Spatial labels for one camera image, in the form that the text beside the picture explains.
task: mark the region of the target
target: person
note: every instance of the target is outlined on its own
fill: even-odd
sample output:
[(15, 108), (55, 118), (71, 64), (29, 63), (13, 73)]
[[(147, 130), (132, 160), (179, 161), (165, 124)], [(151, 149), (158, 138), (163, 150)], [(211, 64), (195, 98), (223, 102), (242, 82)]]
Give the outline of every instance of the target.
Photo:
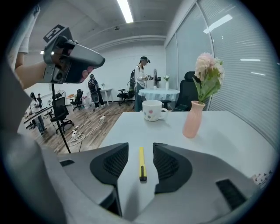
[[(93, 74), (90, 75), (90, 80), (87, 82), (87, 85), (88, 85), (89, 91), (91, 92), (91, 98), (95, 104), (95, 108), (96, 109), (99, 108), (99, 103), (101, 104), (101, 107), (103, 107), (104, 102), (103, 102), (103, 99), (102, 99), (102, 96), (100, 93), (100, 88), (99, 88), (98, 82), (96, 81), (95, 76)], [(98, 95), (98, 102), (96, 102), (94, 100), (96, 94)]]
[(150, 63), (150, 60), (143, 56), (140, 58), (139, 64), (134, 69), (134, 77), (135, 77), (135, 112), (140, 112), (142, 110), (142, 100), (141, 96), (139, 96), (139, 91), (145, 88), (145, 83), (148, 80), (144, 73), (144, 66)]
[(43, 103), (42, 103), (42, 99), (41, 99), (41, 94), (38, 93), (38, 98), (37, 98), (38, 102), (39, 102), (39, 108), (43, 107)]
[[(38, 83), (43, 78), (45, 68), (47, 66), (44, 61), (29, 66), (24, 65), (24, 56), (28, 54), (30, 34), (33, 30), (39, 13), (40, 6), (36, 5), (34, 9), (25, 17), (20, 27), (16, 30), (8, 46), (7, 57), (10, 67), (14, 71), (14, 74), (23, 89), (27, 89)], [(52, 55), (52, 61), (58, 66), (62, 66), (60, 62), (60, 55), (62, 52), (63, 49), (59, 49), (55, 52), (55, 54)], [(92, 70), (93, 67), (89, 66), (82, 71), (82, 78), (80, 80), (81, 83), (88, 77)], [(23, 121), (21, 121), (17, 132), (26, 135), (26, 129), (24, 127)]]
[[(40, 107), (39, 107), (40, 103), (39, 103), (39, 101), (36, 99), (35, 94), (34, 94), (33, 92), (30, 94), (30, 98), (32, 99), (31, 104), (30, 104), (30, 106), (29, 106), (30, 112), (31, 112), (31, 113), (37, 113), (37, 112), (39, 112), (39, 111), (40, 111)], [(36, 123), (36, 126), (37, 126), (39, 132), (41, 133), (41, 135), (43, 135), (43, 134), (44, 134), (44, 131), (45, 131), (47, 128), (45, 128), (45, 124), (44, 124), (44, 121), (43, 121), (42, 116), (41, 116), (41, 115), (38, 116), (37, 118), (34, 119), (34, 121), (35, 121), (35, 123)]]

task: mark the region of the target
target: round table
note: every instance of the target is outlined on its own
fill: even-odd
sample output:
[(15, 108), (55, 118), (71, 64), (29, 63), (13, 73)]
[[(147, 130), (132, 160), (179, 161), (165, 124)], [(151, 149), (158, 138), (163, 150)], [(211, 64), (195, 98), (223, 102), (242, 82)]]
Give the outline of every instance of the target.
[(165, 90), (163, 88), (147, 88), (139, 90), (139, 95), (146, 98), (146, 100), (170, 100), (177, 101), (179, 97), (179, 90), (176, 89), (168, 89)]

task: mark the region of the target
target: black vent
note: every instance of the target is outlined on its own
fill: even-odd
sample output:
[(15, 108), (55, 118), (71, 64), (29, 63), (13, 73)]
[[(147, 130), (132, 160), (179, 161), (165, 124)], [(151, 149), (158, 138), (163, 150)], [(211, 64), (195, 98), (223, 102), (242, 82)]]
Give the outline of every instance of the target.
[(218, 181), (216, 185), (232, 210), (246, 201), (246, 198), (229, 179)]
[(93, 176), (101, 183), (117, 186), (117, 181), (128, 161), (128, 143), (118, 144), (95, 157), (90, 163)]
[(159, 180), (172, 177), (179, 169), (178, 160), (161, 150), (154, 153), (154, 165), (157, 168)]
[(61, 165), (62, 167), (64, 167), (64, 166), (68, 166), (68, 165), (73, 164), (73, 163), (74, 163), (73, 160), (67, 159), (67, 160), (61, 161), (61, 162), (60, 162), (60, 165)]
[(103, 161), (103, 168), (111, 175), (119, 177), (126, 166), (128, 153), (126, 150), (120, 150), (107, 157)]
[(166, 147), (169, 146), (154, 143), (154, 165), (159, 180), (155, 194), (178, 190), (189, 180), (193, 172), (192, 165), (186, 157)]

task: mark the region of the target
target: vr headset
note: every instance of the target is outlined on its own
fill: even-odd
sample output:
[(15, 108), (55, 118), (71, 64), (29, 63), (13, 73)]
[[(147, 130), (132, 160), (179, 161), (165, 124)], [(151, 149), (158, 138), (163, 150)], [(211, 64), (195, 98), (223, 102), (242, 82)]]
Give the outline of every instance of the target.
[[(47, 43), (43, 54), (47, 67), (40, 81), (42, 83), (79, 83), (82, 72), (89, 66), (97, 69), (105, 63), (105, 58), (99, 53), (73, 41), (69, 28), (57, 25), (43, 39)], [(62, 49), (58, 57), (62, 66), (53, 62), (53, 55), (58, 49)]]
[(145, 56), (140, 57), (140, 60), (145, 60), (145, 61), (147, 61), (147, 63), (151, 63), (151, 61)]

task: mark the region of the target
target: white table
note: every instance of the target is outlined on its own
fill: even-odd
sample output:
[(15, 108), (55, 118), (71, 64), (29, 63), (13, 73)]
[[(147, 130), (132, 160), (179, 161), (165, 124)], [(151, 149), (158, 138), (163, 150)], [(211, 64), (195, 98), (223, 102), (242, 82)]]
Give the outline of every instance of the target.
[[(153, 143), (169, 145), (217, 156), (248, 178), (268, 172), (278, 153), (256, 130), (227, 111), (202, 112), (197, 136), (188, 139), (182, 128), (188, 112), (168, 112), (166, 120), (149, 122), (141, 112), (124, 112), (100, 147), (128, 142), (129, 159), (118, 179), (124, 218), (133, 219), (154, 198), (158, 173), (153, 164)], [(144, 147), (147, 183), (139, 181), (139, 147)]]
[[(108, 94), (109, 94), (110, 97), (111, 97), (112, 103), (114, 102), (114, 100), (113, 100), (113, 95), (112, 95), (112, 89), (101, 89), (100, 92), (101, 92), (101, 93), (103, 93), (103, 92), (105, 93), (105, 101), (107, 102), (107, 106), (109, 106), (109, 97), (108, 97)], [(90, 93), (90, 92), (87, 93), (87, 97), (89, 97), (89, 98), (91, 99), (91, 93)]]
[(172, 102), (177, 101), (179, 97), (179, 90), (176, 89), (163, 89), (163, 88), (147, 88), (139, 91), (140, 96), (144, 96), (146, 100), (170, 100)]
[(24, 124), (24, 126), (27, 128), (27, 127), (30, 125), (30, 122), (31, 122), (32, 120), (34, 120), (35, 118), (41, 116), (41, 115), (44, 114), (44, 113), (50, 112), (52, 108), (53, 108), (53, 106), (49, 106), (49, 107), (43, 108), (43, 109), (40, 110), (38, 113), (34, 113), (34, 114), (32, 114), (32, 115), (29, 115), (26, 119), (23, 118), (23, 124)]

